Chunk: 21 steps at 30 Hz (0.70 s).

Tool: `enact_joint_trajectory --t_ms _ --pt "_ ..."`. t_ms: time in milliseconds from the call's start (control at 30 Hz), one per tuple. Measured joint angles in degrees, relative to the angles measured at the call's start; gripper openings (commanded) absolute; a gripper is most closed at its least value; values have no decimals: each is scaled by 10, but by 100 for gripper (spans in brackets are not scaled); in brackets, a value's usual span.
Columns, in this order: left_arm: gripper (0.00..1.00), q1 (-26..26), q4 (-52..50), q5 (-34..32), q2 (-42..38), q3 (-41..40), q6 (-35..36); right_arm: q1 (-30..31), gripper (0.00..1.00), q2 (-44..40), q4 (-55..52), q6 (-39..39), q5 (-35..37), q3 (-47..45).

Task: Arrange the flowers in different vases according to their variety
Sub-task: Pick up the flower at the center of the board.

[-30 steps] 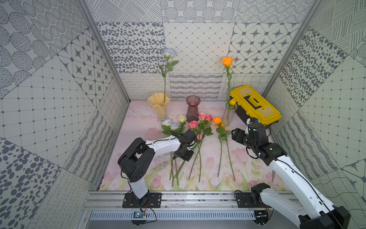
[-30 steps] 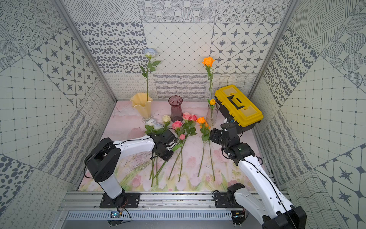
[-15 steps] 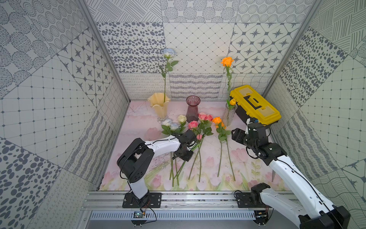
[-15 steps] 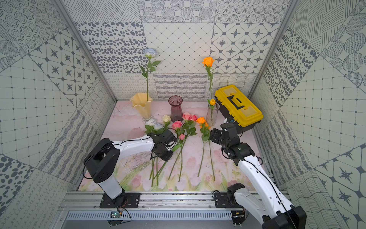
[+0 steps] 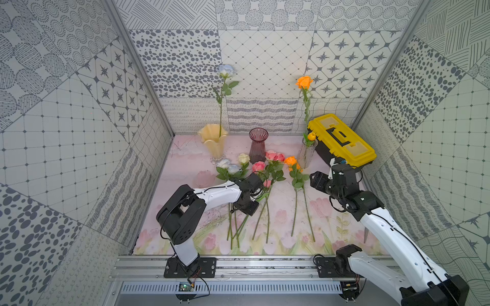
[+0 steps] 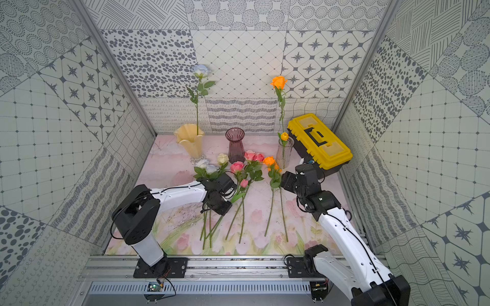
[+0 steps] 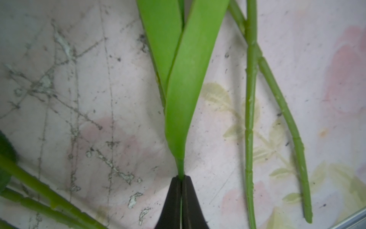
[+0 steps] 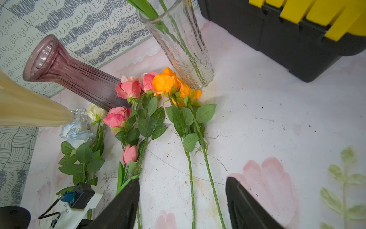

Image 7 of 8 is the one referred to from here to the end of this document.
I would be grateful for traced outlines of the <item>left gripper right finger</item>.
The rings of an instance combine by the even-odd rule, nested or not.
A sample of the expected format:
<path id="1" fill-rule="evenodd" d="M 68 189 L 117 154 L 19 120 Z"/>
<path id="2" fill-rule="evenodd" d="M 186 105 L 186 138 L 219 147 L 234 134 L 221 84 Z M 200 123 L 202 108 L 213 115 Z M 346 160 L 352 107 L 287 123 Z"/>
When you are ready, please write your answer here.
<path id="1" fill-rule="evenodd" d="M 182 228 L 209 229 L 190 176 L 182 181 Z"/>

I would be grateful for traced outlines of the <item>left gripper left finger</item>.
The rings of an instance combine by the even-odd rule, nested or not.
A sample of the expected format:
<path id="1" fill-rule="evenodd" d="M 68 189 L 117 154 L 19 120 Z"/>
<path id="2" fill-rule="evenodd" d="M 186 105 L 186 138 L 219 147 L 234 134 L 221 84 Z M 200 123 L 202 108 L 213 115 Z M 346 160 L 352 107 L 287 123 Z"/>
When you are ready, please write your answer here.
<path id="1" fill-rule="evenodd" d="M 165 203 L 155 229 L 181 228 L 182 182 L 179 177 L 171 180 Z"/>

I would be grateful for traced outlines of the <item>pink tulip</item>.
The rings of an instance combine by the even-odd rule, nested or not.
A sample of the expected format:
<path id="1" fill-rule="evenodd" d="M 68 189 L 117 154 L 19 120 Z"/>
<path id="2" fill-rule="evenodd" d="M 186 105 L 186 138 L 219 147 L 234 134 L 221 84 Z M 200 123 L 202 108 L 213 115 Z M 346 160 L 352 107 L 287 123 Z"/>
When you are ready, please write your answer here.
<path id="1" fill-rule="evenodd" d="M 183 178 L 185 145 L 229 1 L 138 1 L 165 114 L 165 137 Z"/>

